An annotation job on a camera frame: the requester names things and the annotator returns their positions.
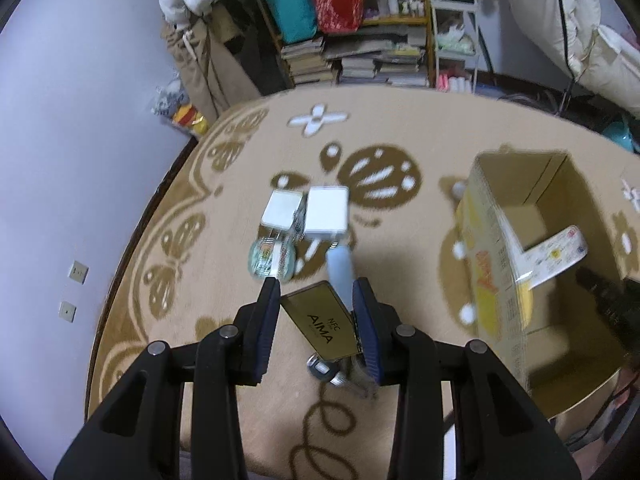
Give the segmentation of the cardboard box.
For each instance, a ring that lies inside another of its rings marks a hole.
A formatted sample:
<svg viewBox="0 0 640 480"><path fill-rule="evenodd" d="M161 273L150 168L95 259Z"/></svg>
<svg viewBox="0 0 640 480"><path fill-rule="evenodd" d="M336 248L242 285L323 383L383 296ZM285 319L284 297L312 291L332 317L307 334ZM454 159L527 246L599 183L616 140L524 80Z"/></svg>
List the cardboard box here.
<svg viewBox="0 0 640 480"><path fill-rule="evenodd" d="M639 278L639 192L602 185L567 152L484 152L456 210L472 299L460 310L547 416L605 384L626 352L581 270L621 289Z"/></svg>

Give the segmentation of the gold key tag with keys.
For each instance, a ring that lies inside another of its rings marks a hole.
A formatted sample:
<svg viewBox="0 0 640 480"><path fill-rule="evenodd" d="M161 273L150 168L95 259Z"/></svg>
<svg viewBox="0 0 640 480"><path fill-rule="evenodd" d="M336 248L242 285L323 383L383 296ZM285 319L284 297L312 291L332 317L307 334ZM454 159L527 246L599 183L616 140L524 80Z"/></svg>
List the gold key tag with keys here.
<svg viewBox="0 0 640 480"><path fill-rule="evenodd" d="M281 298L281 307L314 349L306 362L311 376L359 399L375 396L352 312L327 281L290 292Z"/></svg>

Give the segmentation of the clear cartoon earbuds case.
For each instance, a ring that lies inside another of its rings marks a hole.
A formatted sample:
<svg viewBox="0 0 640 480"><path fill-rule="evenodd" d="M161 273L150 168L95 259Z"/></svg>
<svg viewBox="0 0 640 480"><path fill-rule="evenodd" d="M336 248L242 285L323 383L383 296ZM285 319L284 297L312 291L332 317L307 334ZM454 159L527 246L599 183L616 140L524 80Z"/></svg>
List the clear cartoon earbuds case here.
<svg viewBox="0 0 640 480"><path fill-rule="evenodd" d="M290 240L261 237L250 246L248 272L254 278L277 278L289 281L295 272L296 252Z"/></svg>

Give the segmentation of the light blue small bottle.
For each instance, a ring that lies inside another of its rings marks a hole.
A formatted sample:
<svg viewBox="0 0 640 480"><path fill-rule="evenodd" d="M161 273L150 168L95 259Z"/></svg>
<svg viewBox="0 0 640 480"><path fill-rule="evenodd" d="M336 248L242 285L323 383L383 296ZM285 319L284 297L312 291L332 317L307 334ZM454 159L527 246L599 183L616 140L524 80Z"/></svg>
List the light blue small bottle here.
<svg viewBox="0 0 640 480"><path fill-rule="evenodd" d="M347 245L335 245L326 251L329 283L348 312L352 312L352 284L355 281L352 252Z"/></svg>

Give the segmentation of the white square power adapter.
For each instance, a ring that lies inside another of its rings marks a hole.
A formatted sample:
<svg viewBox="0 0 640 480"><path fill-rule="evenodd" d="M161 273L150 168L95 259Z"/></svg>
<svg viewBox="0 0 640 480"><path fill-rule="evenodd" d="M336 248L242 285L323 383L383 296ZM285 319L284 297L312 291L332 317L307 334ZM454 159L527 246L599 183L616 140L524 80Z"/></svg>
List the white square power adapter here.
<svg viewBox="0 0 640 480"><path fill-rule="evenodd" d="M277 232L297 232L304 198L303 192L274 190L262 213L260 225Z"/></svg>

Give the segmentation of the white tall power adapter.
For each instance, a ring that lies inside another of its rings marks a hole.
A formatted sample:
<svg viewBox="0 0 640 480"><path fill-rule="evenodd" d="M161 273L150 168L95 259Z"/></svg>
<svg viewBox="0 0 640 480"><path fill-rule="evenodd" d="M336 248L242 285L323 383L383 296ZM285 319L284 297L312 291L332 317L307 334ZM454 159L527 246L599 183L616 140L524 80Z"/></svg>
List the white tall power adapter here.
<svg viewBox="0 0 640 480"><path fill-rule="evenodd" d="M349 190L343 185L313 186L306 200L303 237L339 240L348 230Z"/></svg>

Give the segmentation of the white remote control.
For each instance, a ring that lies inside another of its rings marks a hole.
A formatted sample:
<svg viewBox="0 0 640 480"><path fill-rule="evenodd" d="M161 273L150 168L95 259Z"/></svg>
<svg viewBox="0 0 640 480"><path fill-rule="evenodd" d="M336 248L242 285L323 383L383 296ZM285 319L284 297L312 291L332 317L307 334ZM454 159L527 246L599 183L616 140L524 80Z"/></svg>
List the white remote control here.
<svg viewBox="0 0 640 480"><path fill-rule="evenodd" d="M580 229L568 226L516 258L518 281L535 288L580 263L587 254L588 246Z"/></svg>

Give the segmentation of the teal fan base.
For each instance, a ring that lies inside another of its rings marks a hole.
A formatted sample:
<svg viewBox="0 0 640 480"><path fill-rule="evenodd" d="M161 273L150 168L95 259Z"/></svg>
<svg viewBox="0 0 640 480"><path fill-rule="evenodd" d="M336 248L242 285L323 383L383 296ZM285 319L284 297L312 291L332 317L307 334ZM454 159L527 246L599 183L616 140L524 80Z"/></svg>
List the teal fan base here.
<svg viewBox="0 0 640 480"><path fill-rule="evenodd" d="M637 118L620 115L609 122L601 134L624 150L640 154L640 124Z"/></svg>

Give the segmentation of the cream padded recliner chair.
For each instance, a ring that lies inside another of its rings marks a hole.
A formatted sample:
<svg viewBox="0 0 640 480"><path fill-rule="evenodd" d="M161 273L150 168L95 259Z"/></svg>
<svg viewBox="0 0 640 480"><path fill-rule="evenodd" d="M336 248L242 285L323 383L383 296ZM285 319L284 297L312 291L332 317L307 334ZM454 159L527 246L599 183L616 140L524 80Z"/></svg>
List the cream padded recliner chair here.
<svg viewBox="0 0 640 480"><path fill-rule="evenodd" d="M639 50L601 22L600 0L509 0L523 34L587 90L639 115Z"/></svg>

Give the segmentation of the beige patterned rug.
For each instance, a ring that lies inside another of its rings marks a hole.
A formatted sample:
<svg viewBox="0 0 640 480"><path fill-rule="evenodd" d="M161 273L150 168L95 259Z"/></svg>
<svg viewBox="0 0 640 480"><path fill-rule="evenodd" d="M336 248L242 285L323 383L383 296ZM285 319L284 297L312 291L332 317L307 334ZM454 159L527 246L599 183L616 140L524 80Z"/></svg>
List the beige patterned rug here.
<svg viewBox="0 0 640 480"><path fill-rule="evenodd" d="M272 192L346 188L355 271L435 339L488 336L504 358L506 256L488 240L485 178L524 248L574 224L607 278L639 281L639 156L532 108L469 94L382 86L282 92L233 107L198 142L157 205L108 308L89 389L96 410L152 340L190 344L231 322L260 284L248 254L276 236ZM626 351L575 283L576 266L522 307L525 385L562 439L578 438L613 393ZM239 388L251 471L282 479L383 479L397 388L368 400L320 386L312 347L281 310L266 378ZM510 356L503 361L514 364Z"/></svg>

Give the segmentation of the white rolling cart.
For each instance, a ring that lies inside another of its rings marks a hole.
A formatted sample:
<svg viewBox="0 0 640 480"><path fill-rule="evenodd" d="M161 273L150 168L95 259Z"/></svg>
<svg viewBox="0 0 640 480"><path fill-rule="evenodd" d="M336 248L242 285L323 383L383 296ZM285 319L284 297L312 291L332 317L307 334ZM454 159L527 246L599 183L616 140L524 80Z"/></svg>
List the white rolling cart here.
<svg viewBox="0 0 640 480"><path fill-rule="evenodd" d="M474 94L480 64L477 0L430 0L438 91Z"/></svg>

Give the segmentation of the bag of snacks on floor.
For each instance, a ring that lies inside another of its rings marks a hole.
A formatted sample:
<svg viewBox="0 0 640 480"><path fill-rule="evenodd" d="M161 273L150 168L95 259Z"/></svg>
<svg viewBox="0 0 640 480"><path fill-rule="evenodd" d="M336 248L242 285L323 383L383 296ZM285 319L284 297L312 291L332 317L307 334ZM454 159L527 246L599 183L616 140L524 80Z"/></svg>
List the bag of snacks on floor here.
<svg viewBox="0 0 640 480"><path fill-rule="evenodd" d="M156 90L151 112L166 124L194 138L201 138L209 129L209 122L191 102L179 77Z"/></svg>

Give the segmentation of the beige hanging coat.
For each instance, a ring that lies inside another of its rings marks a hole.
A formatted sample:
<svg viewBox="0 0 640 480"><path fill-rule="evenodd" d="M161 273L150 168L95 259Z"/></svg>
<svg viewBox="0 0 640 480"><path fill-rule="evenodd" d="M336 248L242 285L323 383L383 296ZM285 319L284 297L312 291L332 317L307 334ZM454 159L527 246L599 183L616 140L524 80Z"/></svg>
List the beige hanging coat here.
<svg viewBox="0 0 640 480"><path fill-rule="evenodd" d="M191 103L210 124L229 108L262 96L241 64L201 18L183 30L165 23L162 37Z"/></svg>

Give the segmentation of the stack of books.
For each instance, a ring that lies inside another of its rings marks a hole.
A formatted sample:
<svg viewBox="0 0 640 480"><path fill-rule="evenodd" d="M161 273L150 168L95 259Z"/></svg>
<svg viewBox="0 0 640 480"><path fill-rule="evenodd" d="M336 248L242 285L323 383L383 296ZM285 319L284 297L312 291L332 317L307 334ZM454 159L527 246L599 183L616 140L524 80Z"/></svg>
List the stack of books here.
<svg viewBox="0 0 640 480"><path fill-rule="evenodd" d="M282 47L280 58L294 86L332 84L335 79L335 70L332 63L324 58L323 51L322 36Z"/></svg>

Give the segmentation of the wooden bookshelf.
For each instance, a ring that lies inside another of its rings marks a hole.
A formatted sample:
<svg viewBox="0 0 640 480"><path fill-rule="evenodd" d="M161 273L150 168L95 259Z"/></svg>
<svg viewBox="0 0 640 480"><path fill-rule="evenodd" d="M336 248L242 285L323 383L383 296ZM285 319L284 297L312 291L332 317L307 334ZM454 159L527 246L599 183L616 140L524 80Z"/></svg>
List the wooden bookshelf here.
<svg viewBox="0 0 640 480"><path fill-rule="evenodd" d="M290 88L432 81L428 0L256 1Z"/></svg>

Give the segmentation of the red patterned gift bag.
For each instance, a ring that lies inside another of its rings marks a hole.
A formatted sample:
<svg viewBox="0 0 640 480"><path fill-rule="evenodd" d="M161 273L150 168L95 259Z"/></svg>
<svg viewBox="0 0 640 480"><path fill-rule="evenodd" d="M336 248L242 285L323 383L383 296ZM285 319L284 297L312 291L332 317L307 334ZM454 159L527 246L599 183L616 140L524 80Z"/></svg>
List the red patterned gift bag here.
<svg viewBox="0 0 640 480"><path fill-rule="evenodd" d="M324 34L351 34L360 29L364 0L312 0Z"/></svg>

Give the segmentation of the teal storage container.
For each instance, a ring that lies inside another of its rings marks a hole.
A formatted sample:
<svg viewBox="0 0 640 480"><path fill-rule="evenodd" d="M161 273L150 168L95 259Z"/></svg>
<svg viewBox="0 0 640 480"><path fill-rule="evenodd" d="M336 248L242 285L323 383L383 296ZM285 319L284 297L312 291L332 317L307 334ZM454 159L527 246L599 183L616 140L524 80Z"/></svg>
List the teal storage container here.
<svg viewBox="0 0 640 480"><path fill-rule="evenodd" d="M312 0L266 0L285 44L314 38L318 32Z"/></svg>

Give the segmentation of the wall outlet lower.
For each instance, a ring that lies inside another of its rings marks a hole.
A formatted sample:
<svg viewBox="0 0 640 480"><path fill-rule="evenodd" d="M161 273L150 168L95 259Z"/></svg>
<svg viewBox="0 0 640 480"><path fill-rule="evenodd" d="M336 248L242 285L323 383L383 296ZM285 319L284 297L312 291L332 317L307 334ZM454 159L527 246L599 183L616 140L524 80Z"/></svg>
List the wall outlet lower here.
<svg viewBox="0 0 640 480"><path fill-rule="evenodd" d="M77 311L76 306L74 306L68 301L62 301L60 303L60 306L58 307L58 316L66 322L73 323L75 319L76 311Z"/></svg>

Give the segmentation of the wall outlet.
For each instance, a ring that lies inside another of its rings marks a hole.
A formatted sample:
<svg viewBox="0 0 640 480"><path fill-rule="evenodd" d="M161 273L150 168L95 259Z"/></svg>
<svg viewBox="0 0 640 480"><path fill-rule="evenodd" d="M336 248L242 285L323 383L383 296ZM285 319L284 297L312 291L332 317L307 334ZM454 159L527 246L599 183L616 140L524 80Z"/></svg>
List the wall outlet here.
<svg viewBox="0 0 640 480"><path fill-rule="evenodd" d="M84 284L89 272L89 267L85 264L75 260L70 266L70 270L68 271L68 277L78 283Z"/></svg>
<svg viewBox="0 0 640 480"><path fill-rule="evenodd" d="M76 306L74 306L68 301L62 301L60 303L60 306L58 307L58 316L66 322L73 323L75 319L76 311L77 311Z"/></svg>

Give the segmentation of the wall outlet upper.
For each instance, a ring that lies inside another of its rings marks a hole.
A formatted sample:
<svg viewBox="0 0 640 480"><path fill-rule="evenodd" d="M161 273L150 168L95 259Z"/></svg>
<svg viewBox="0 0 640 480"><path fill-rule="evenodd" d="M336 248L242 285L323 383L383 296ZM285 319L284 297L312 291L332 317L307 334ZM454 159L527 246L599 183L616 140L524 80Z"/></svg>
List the wall outlet upper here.
<svg viewBox="0 0 640 480"><path fill-rule="evenodd" d="M70 270L68 271L68 277L78 283L84 284L89 272L89 267L85 264L75 260L70 266Z"/></svg>

